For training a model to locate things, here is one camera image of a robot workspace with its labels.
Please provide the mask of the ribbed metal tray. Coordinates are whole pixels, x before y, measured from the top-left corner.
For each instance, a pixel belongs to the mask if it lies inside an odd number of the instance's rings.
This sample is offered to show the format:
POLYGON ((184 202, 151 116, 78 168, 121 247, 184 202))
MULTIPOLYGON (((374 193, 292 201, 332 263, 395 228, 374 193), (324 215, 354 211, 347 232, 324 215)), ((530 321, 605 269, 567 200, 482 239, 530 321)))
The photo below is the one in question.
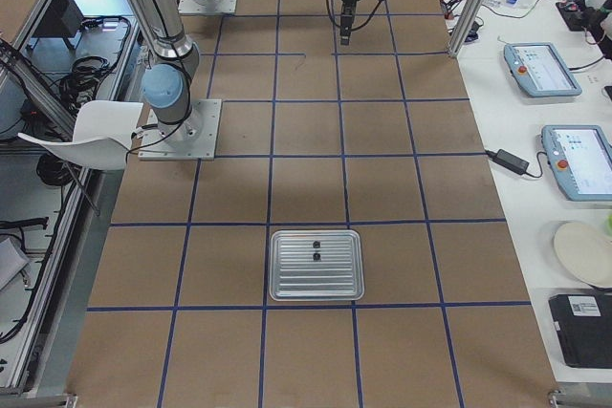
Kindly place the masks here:
POLYGON ((365 292, 361 236, 352 229, 279 230, 271 238, 269 294, 276 301, 354 301, 365 292), (320 241, 313 248, 313 241, 320 241), (319 252, 321 260, 313 261, 319 252))

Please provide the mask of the blue teach pendant far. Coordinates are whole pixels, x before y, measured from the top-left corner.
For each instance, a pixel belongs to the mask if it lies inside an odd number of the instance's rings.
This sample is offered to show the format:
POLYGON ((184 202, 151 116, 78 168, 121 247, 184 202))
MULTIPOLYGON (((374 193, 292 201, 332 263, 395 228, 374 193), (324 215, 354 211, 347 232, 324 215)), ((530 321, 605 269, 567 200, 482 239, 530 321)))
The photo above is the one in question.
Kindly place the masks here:
POLYGON ((504 60, 529 97, 576 97, 582 89, 552 43, 506 44, 504 60))

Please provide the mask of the blue teach pendant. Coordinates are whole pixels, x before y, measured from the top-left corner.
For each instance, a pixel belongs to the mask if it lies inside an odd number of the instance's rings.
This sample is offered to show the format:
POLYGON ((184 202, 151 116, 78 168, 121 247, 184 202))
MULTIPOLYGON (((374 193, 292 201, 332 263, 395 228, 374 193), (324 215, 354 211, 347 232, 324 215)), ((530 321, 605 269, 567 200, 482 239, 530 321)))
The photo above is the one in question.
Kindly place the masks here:
POLYGON ((568 200, 611 201, 611 145, 598 125, 545 125, 541 143, 568 200))
POLYGON ((552 43, 506 44, 504 60, 529 97, 576 97, 582 89, 552 43))

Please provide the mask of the black power adapter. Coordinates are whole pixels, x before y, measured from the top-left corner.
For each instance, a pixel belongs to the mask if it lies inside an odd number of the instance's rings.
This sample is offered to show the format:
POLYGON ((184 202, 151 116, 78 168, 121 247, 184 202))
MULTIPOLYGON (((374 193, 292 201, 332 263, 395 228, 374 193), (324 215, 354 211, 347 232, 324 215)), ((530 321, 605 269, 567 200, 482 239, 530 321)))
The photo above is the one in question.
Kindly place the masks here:
POLYGON ((486 154, 491 161, 519 176, 527 173, 529 163, 504 149, 487 150, 486 154))

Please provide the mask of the white plastic chair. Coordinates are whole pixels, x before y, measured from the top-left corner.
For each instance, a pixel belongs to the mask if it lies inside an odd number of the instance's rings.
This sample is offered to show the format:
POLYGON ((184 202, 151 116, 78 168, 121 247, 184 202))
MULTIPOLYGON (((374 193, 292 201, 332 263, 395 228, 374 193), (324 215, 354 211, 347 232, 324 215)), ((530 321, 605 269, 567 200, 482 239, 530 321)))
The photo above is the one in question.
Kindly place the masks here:
POLYGON ((71 141, 41 140, 24 133, 18 137, 79 166, 123 170, 142 107, 141 102, 92 100, 80 108, 71 141))

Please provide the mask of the blue teach pendant near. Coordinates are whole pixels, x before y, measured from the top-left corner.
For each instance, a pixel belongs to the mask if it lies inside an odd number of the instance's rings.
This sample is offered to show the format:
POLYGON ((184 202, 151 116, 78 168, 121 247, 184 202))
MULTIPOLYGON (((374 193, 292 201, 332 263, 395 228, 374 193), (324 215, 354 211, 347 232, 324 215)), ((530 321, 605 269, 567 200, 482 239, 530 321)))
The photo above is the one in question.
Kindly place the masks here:
POLYGON ((541 143, 568 200, 611 201, 611 145, 598 125, 545 125, 541 143))

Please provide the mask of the cream round plate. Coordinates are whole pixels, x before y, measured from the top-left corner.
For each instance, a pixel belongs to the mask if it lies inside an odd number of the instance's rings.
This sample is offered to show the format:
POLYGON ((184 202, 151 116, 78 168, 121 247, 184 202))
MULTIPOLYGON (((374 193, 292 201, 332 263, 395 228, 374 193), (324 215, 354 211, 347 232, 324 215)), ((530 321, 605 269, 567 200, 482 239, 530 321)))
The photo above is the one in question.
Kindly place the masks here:
POLYGON ((561 264, 580 281, 598 289, 611 288, 611 239, 581 223, 561 225, 554 236, 561 264))

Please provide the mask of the black flat box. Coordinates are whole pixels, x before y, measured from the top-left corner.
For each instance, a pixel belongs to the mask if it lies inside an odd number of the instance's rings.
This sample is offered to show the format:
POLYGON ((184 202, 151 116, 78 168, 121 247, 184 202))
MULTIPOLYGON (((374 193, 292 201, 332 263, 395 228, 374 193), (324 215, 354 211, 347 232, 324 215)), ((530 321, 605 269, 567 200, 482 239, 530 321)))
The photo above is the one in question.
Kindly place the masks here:
POLYGON ((558 294, 549 308, 566 365, 611 368, 610 295, 558 294))

